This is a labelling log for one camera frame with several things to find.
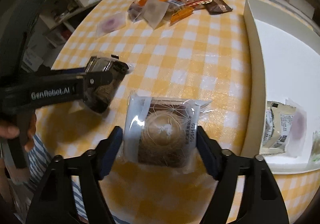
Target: blue and white striped fabric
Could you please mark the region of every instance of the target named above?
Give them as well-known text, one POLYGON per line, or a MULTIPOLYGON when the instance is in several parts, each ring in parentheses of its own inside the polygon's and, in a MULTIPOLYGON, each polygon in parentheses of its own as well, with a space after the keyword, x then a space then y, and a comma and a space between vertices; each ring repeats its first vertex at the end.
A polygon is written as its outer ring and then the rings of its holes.
MULTIPOLYGON (((25 185, 29 190, 35 192, 42 176, 51 162, 52 156, 47 152, 47 149, 37 135, 34 135, 33 140, 35 141, 35 146, 29 152, 31 177, 29 182, 25 183, 25 185)), ((72 189, 78 214, 87 220, 88 218, 84 209, 81 189, 74 181, 72 181, 72 189)), ((129 224, 114 215, 113 218, 118 224, 129 224)))

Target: storage box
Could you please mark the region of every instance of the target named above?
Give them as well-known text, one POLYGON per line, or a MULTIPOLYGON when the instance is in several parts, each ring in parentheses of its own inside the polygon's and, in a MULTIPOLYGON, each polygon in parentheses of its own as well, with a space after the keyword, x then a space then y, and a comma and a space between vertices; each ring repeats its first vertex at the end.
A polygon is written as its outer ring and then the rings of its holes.
POLYGON ((248 128, 241 156, 259 154, 267 101, 290 98, 307 113, 307 131, 301 156, 265 155, 273 173, 312 171, 312 137, 320 130, 320 37, 303 22, 281 9, 246 0, 244 20, 252 64, 252 93, 248 128))

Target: white label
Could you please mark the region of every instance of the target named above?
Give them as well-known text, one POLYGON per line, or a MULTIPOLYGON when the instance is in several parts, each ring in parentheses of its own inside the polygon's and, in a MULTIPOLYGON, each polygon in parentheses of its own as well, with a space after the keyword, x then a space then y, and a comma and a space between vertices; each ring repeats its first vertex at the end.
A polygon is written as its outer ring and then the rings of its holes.
POLYGON ((273 133, 273 121, 272 121, 272 111, 266 110, 266 127, 264 129, 263 145, 265 145, 272 136, 273 133))
POLYGON ((279 148, 280 146, 284 146, 292 125, 293 115, 287 115, 283 113, 279 113, 279 114, 280 114, 281 135, 278 141, 272 146, 272 148, 279 148))

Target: screw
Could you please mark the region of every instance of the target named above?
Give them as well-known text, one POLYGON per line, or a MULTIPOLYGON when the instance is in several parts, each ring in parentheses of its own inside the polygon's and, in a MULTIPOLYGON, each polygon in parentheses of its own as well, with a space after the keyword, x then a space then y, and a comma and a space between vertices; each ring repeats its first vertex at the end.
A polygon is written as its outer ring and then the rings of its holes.
POLYGON ((232 155, 232 152, 229 149, 223 149, 222 154, 224 154, 225 156, 230 156, 232 155))
POLYGON ((256 155, 255 158, 258 160, 258 161, 263 161, 264 158, 262 155, 256 155))
POLYGON ((87 150, 87 152, 86 152, 87 156, 92 156, 92 155, 94 155, 95 153, 96 153, 96 152, 95 152, 94 149, 89 149, 89 150, 87 150))
POLYGON ((54 160, 55 162, 59 162, 59 161, 62 160, 62 159, 63 159, 62 155, 56 155, 56 156, 53 158, 53 160, 54 160))

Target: brown chocolate bar wrapper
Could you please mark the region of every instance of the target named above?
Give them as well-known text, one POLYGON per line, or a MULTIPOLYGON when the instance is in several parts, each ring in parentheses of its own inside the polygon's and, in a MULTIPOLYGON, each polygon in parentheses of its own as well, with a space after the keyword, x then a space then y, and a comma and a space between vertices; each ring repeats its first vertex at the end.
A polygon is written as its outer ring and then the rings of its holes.
POLYGON ((223 0, 212 0, 212 2, 204 4, 204 6, 210 15, 221 14, 233 10, 223 0))

